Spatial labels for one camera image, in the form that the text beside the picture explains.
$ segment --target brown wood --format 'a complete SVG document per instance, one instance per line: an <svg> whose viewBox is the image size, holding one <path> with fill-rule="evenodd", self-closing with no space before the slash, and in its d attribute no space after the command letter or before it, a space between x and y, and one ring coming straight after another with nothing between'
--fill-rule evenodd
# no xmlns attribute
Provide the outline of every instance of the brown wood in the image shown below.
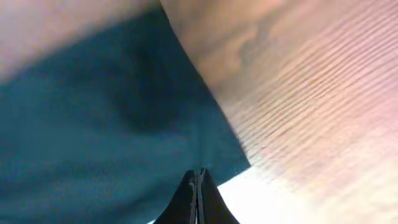
<svg viewBox="0 0 398 224"><path fill-rule="evenodd" d="M294 223L398 223L397 1L162 3Z"/></svg>

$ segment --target folded cloth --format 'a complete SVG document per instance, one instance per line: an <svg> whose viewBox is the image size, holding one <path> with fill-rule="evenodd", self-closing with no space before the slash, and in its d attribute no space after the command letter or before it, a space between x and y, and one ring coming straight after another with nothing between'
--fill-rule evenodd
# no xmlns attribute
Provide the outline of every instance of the folded cloth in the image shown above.
<svg viewBox="0 0 398 224"><path fill-rule="evenodd" d="M24 70L0 105L0 221L146 223L185 171L249 167L162 9Z"/></svg>

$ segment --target wooden surface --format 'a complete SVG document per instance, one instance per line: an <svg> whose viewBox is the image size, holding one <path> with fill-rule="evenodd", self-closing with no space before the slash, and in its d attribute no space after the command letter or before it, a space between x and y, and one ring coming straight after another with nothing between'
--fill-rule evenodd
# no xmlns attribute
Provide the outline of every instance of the wooden surface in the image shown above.
<svg viewBox="0 0 398 224"><path fill-rule="evenodd" d="M398 223L398 1L162 3L263 194L289 195L265 220Z"/></svg>

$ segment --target wooden floor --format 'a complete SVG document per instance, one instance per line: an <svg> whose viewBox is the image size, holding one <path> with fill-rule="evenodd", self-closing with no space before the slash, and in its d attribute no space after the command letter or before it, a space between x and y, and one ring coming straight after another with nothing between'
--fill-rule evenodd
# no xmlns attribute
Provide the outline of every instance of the wooden floor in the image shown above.
<svg viewBox="0 0 398 224"><path fill-rule="evenodd" d="M398 1L163 4L264 195L303 202L264 216L398 223Z"/></svg>

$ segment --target black object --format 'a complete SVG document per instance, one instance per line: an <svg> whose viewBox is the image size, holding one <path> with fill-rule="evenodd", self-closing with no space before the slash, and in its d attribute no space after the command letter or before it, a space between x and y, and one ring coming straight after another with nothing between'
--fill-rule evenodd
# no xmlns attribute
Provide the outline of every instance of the black object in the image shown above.
<svg viewBox="0 0 398 224"><path fill-rule="evenodd" d="M239 224L228 210L210 172L185 173L169 205L154 224Z"/></svg>
<svg viewBox="0 0 398 224"><path fill-rule="evenodd" d="M249 167L162 9L0 86L0 221L147 223L181 173Z"/></svg>

